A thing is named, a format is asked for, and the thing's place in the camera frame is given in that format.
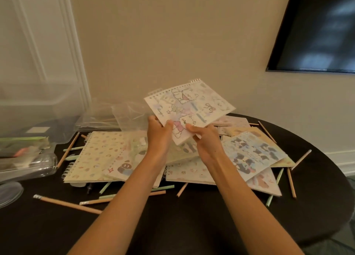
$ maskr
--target person's right hand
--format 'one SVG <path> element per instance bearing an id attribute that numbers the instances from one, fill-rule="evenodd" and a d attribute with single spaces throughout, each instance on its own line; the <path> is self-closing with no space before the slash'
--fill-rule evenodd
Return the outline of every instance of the person's right hand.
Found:
<path id="1" fill-rule="evenodd" d="M 192 134 L 200 135 L 201 138 L 194 135 L 193 139 L 197 142 L 198 154 L 207 167 L 213 166 L 219 156 L 225 155 L 219 133 L 213 125 L 202 128 L 187 123 L 186 129 Z"/>

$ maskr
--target patterned carpet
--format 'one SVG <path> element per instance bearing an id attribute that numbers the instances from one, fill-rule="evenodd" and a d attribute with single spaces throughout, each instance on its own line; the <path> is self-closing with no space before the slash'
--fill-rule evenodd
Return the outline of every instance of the patterned carpet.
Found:
<path id="1" fill-rule="evenodd" d="M 355 180 L 348 178 L 350 185 L 353 187 L 355 196 Z M 339 237 L 324 240 L 308 248 L 304 248 L 303 252 L 306 255 L 355 255 L 354 245 L 350 246 L 349 241 L 353 240 L 355 243 L 355 214 L 349 222 L 350 230 L 344 230 Z"/>

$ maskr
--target person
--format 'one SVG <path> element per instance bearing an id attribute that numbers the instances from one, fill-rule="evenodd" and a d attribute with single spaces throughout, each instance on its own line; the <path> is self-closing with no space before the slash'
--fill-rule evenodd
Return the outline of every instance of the person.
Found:
<path id="1" fill-rule="evenodd" d="M 105 210 L 74 244 L 69 255 L 121 255 L 127 252 L 153 183 L 165 166 L 173 125 L 169 120 L 162 127 L 154 116 L 148 118 L 145 157 Z M 303 254 L 239 175 L 223 150 L 216 128 L 186 124 L 186 129 L 195 134 L 193 138 L 197 142 L 198 154 L 213 177 L 248 253 Z"/>

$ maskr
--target plastic lid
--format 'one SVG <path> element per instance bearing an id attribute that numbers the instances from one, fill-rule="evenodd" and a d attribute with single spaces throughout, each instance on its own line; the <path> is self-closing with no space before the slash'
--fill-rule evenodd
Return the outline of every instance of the plastic lid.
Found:
<path id="1" fill-rule="evenodd" d="M 19 182 L 9 182 L 0 186 L 0 208 L 3 208 L 20 198 L 23 187 Z"/>

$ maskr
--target black table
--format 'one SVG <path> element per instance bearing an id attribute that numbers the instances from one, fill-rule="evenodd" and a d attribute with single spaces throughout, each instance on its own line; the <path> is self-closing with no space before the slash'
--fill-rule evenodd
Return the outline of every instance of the black table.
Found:
<path id="1" fill-rule="evenodd" d="M 247 119 L 251 123 L 258 121 Z M 263 124 L 294 161 L 312 149 L 292 172 L 297 199 L 292 198 L 284 173 L 279 183 L 283 196 L 273 199 L 270 211 L 301 246 L 329 238 L 350 220 L 354 210 L 353 191 L 347 179 L 325 154 L 307 141 L 271 123 L 263 121 Z M 57 146 L 58 157 L 68 145 Z M 75 146 L 82 145 L 83 138 L 79 137 Z M 95 220 L 96 214 L 32 198 L 40 194 L 72 203 L 97 199 L 104 183 L 95 184 L 90 195 L 86 194 L 86 188 L 63 183 L 61 174 L 68 163 L 55 175 L 21 181 L 23 195 L 0 209 L 1 254 L 66 254 Z M 112 183 L 105 194 L 116 193 L 122 184 Z M 161 183 L 171 184 L 175 184 L 175 189 L 167 190 L 166 195 L 148 199 L 128 254 L 246 254 L 216 186 L 189 184 L 177 198 L 183 183 Z M 257 191 L 255 194 L 266 203 L 267 194 Z M 103 203 L 94 207 L 105 206 Z"/>

